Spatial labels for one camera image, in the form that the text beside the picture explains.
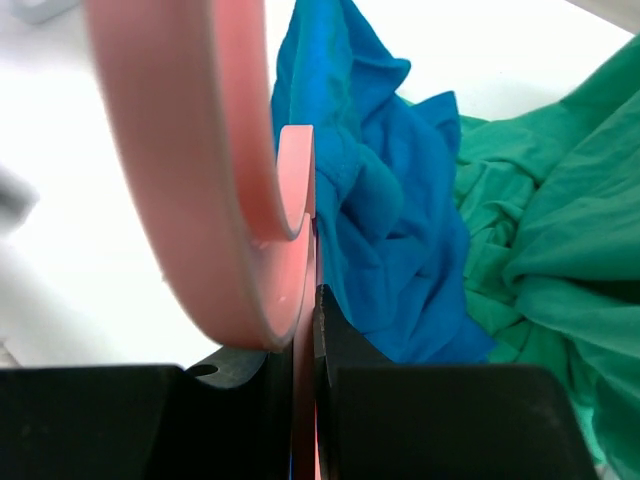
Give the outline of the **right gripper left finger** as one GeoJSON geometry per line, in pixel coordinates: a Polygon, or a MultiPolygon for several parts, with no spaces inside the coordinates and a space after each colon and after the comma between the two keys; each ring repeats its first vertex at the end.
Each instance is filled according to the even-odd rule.
{"type": "Polygon", "coordinates": [[[1,374],[5,479],[285,479],[292,354],[1,374]]]}

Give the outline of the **blue t shirt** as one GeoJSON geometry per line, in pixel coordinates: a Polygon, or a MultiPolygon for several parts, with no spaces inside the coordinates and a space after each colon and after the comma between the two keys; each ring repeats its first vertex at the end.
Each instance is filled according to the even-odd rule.
{"type": "Polygon", "coordinates": [[[314,129],[323,278],[345,317],[398,363],[484,362],[494,343],[463,288],[455,96],[407,104],[409,62],[351,1],[297,2],[276,67],[275,127],[314,129]]]}

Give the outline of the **pink hanger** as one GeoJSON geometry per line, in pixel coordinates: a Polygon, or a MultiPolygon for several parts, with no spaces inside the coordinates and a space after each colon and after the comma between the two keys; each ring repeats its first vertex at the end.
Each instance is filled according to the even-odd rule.
{"type": "Polygon", "coordinates": [[[293,475],[316,479],[314,133],[275,132],[261,1],[89,1],[96,68],[162,273],[215,342],[293,350],[293,475]]]}

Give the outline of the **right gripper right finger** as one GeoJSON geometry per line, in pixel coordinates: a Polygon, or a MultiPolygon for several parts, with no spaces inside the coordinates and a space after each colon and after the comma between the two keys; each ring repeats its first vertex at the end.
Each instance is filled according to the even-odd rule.
{"type": "Polygon", "coordinates": [[[593,479],[569,399],[528,365],[399,365],[320,286],[313,314],[321,479],[593,479]]]}

